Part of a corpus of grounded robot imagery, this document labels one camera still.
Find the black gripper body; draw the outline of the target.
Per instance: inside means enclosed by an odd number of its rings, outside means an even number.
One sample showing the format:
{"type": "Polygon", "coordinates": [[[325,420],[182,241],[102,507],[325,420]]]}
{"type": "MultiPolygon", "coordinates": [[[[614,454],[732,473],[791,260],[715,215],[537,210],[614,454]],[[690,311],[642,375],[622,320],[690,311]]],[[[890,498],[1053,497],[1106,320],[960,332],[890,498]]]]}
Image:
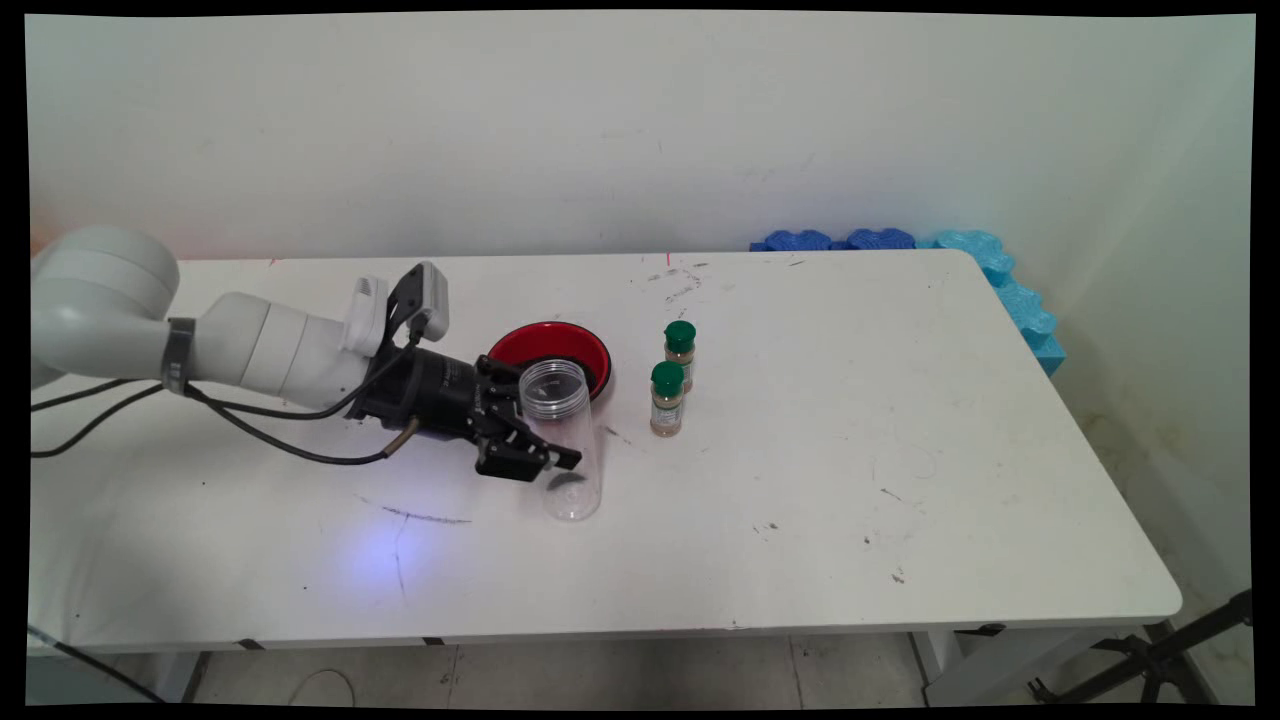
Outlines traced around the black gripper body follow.
{"type": "Polygon", "coordinates": [[[403,430],[417,420],[417,433],[443,439],[495,438],[500,423],[488,413],[489,391],[500,366],[481,355],[474,363],[425,348],[385,345],[367,374],[371,384],[349,406],[355,420],[372,418],[388,430],[403,430]]]}

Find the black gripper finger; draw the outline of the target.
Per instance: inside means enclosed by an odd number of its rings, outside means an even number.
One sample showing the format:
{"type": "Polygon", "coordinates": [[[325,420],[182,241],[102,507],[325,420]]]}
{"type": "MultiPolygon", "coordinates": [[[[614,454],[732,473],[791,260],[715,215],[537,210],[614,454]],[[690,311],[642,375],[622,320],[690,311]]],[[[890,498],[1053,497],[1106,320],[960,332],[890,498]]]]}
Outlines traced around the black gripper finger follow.
{"type": "Polygon", "coordinates": [[[475,471],[522,483],[535,482],[545,470],[572,471],[582,452],[541,438],[522,419],[516,405],[488,405],[475,411],[475,471]]]}
{"type": "Polygon", "coordinates": [[[475,373],[479,404],[518,402],[522,368],[480,355],[475,363],[475,373]]]}

